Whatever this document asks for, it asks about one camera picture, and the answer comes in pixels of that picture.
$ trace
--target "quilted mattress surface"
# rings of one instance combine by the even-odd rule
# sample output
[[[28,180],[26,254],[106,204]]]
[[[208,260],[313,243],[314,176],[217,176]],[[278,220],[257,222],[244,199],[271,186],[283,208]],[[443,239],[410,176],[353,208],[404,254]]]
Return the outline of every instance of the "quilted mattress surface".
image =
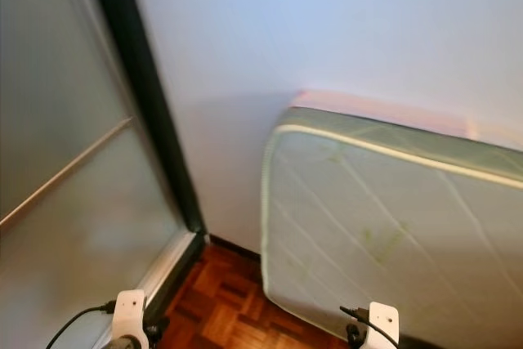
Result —
[[[523,347],[523,153],[291,108],[262,179],[266,295],[341,338],[340,305],[395,306],[448,349]]]

